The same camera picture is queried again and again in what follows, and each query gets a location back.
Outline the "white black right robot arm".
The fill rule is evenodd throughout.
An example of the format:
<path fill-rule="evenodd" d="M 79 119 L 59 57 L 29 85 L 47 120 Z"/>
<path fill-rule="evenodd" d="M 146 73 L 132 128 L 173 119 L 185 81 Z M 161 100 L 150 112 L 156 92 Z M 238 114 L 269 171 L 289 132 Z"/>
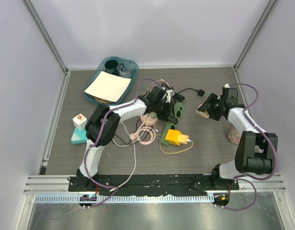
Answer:
<path fill-rule="evenodd" d="M 278 137 L 261 128 L 248 109 L 249 106 L 238 102 L 235 85 L 226 84 L 221 95 L 210 94 L 196 110 L 200 116 L 215 121 L 224 117 L 240 135 L 234 160 L 212 169 L 210 182 L 215 189 L 222 189 L 228 182 L 245 176 L 258 181 L 268 180 L 276 172 Z"/>

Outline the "pink cube socket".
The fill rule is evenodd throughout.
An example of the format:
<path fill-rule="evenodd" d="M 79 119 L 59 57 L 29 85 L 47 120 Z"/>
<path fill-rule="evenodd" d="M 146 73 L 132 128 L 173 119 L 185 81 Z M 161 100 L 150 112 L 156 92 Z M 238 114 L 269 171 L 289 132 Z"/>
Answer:
<path fill-rule="evenodd" d="M 207 112 L 202 112 L 202 111 L 199 111 L 199 108 L 202 104 L 199 105 L 199 107 L 197 108 L 196 110 L 196 114 L 198 114 L 199 116 L 203 117 L 203 118 L 209 118 L 209 114 Z"/>

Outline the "yellow cube socket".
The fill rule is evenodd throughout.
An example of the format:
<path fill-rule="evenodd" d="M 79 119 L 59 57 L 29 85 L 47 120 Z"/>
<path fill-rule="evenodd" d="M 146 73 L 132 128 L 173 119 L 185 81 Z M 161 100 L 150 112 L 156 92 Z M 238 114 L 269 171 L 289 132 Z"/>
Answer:
<path fill-rule="evenodd" d="M 180 146 L 183 143 L 182 139 L 183 139 L 182 133 L 179 130 L 175 130 L 175 129 L 169 129 L 165 136 L 165 140 L 169 144 L 178 145 L 178 146 Z"/>

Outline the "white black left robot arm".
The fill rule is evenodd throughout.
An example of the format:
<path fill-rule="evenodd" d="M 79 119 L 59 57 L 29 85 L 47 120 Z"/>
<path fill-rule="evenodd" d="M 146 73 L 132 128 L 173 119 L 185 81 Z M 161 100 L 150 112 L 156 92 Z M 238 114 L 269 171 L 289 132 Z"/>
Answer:
<path fill-rule="evenodd" d="M 173 89 L 155 86 L 145 95 L 136 95 L 127 103 L 108 106 L 104 103 L 97 106 L 85 125 L 87 146 L 79 169 L 76 172 L 78 184 L 85 191 L 95 188 L 98 164 L 102 152 L 115 136 L 118 125 L 130 118 L 149 113 L 156 113 L 157 118 L 166 122 L 177 122 L 174 116 L 176 95 Z"/>

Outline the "yellow charger plug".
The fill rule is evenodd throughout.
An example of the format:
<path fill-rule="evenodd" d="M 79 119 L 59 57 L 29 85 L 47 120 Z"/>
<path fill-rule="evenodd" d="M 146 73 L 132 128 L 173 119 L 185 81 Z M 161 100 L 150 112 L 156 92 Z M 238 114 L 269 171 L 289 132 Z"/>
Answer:
<path fill-rule="evenodd" d="M 188 142 L 191 142 L 191 140 L 189 139 L 189 136 L 188 135 L 184 135 L 184 134 L 180 134 L 178 136 L 178 139 L 177 141 L 179 142 L 179 144 L 184 144 L 184 145 L 187 145 Z"/>

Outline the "green power strip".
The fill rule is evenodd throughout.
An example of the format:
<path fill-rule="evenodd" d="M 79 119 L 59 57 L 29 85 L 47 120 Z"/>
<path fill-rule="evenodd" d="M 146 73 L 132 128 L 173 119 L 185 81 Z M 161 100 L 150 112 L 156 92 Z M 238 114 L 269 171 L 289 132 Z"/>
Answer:
<path fill-rule="evenodd" d="M 184 105 L 182 102 L 172 102 L 168 110 L 168 120 L 163 133 L 160 137 L 160 143 L 162 145 L 168 146 L 169 142 L 165 139 L 169 129 L 176 129 L 178 121 L 183 113 Z"/>

